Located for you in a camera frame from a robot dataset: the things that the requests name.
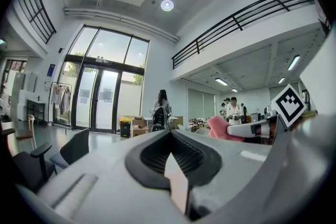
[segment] hanging clothes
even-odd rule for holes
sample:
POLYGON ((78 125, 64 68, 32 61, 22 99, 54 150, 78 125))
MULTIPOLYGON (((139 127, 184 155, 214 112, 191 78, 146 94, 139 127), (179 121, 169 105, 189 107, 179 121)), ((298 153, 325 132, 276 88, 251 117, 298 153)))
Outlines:
POLYGON ((52 91, 52 94, 51 94, 51 104, 54 103, 54 104, 60 104, 60 101, 61 101, 61 93, 62 93, 62 87, 59 86, 59 85, 53 85, 52 87, 53 91, 52 91))
POLYGON ((69 87, 67 87, 64 91, 61 106, 59 108, 60 114, 63 115, 65 112, 70 110, 70 98, 71 98, 71 92, 69 87))

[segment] pink cloth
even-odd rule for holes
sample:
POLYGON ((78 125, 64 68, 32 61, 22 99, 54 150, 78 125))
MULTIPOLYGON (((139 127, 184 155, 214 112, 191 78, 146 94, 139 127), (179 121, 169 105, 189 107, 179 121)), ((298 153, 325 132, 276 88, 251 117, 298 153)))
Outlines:
POLYGON ((208 120, 208 124, 211 128, 209 136, 217 139, 231 140, 236 142, 243 142, 244 138, 239 136, 229 135, 226 132, 226 128, 230 125, 220 116, 214 116, 208 120))

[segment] tree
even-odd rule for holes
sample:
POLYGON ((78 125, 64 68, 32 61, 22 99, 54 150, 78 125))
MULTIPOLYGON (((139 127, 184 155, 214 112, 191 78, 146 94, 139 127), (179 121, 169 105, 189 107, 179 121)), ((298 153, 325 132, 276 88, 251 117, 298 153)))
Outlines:
MULTIPOLYGON (((84 54, 85 54, 84 52, 83 53, 75 52, 75 55, 79 55, 79 56, 84 56, 84 54)), ((67 73, 67 76, 76 78, 78 76, 78 73, 79 73, 80 64, 71 62, 71 63, 69 63, 68 67, 69 67, 69 71, 67 73)), ((92 73, 94 71, 95 71, 95 69, 93 69, 93 68, 86 68, 85 69, 85 72, 88 72, 88 73, 92 73)))
MULTIPOLYGON (((139 67, 141 68, 144 68, 145 66, 145 63, 143 63, 142 65, 139 65, 139 67)), ((142 84, 142 79, 143 79, 143 76, 142 75, 133 75, 133 78, 134 78, 134 82, 133 82, 133 85, 141 85, 142 84)))

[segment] ceiling light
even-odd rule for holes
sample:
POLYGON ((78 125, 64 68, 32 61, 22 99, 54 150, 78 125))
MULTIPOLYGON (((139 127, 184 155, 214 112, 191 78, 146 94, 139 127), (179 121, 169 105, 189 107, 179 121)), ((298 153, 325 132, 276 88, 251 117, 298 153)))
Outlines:
POLYGON ((300 55, 295 55, 292 63, 290 64, 290 66, 288 68, 288 70, 292 70, 299 59, 300 59, 300 55))
POLYGON ((164 0, 161 3, 161 8, 165 12, 170 12, 174 8, 174 3, 171 0, 164 0))
POLYGON ((220 79, 220 78, 217 78, 217 79, 215 79, 217 82, 219 82, 220 84, 223 84, 224 86, 227 86, 228 84, 224 81, 224 80, 222 80, 222 79, 220 79))

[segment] ceiling pipe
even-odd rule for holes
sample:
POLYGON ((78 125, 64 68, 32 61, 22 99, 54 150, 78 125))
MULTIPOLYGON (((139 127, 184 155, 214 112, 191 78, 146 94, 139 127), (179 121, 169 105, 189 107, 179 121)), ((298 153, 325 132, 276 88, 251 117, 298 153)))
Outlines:
POLYGON ((169 41, 172 41, 176 43, 179 38, 177 36, 174 36, 172 34, 169 34, 166 31, 163 31, 157 27, 154 27, 150 24, 146 24, 144 22, 141 22, 139 20, 133 19, 128 16, 123 16, 120 14, 108 12, 105 10, 97 10, 97 9, 90 9, 90 8, 65 8, 64 12, 66 15, 71 16, 86 16, 86 17, 96 17, 96 18, 103 18, 103 19, 109 19, 114 20, 117 22, 123 22, 125 24, 135 26, 137 28, 141 28, 142 30, 149 31, 153 34, 156 34, 158 36, 161 36, 165 39, 168 39, 169 41))

